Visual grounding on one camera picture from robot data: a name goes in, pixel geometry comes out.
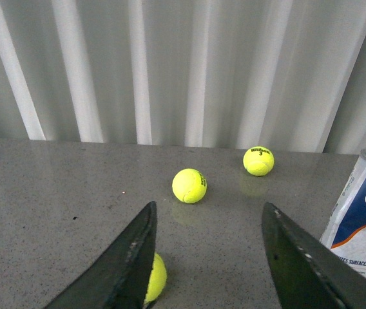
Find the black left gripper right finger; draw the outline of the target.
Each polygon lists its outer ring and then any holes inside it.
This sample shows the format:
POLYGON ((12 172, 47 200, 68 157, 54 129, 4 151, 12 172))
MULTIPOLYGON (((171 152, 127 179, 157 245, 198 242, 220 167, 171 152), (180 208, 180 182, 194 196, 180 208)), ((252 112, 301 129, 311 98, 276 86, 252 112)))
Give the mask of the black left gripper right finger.
POLYGON ((282 308, 366 308, 366 279, 272 203, 262 235, 282 308))

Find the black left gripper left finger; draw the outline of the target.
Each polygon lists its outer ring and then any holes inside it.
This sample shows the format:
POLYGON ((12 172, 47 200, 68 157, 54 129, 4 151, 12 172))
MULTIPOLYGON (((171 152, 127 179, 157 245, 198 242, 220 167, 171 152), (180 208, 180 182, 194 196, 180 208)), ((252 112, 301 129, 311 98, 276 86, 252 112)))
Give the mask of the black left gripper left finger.
POLYGON ((96 261, 47 308, 143 308, 155 253, 157 204, 149 202, 96 261))

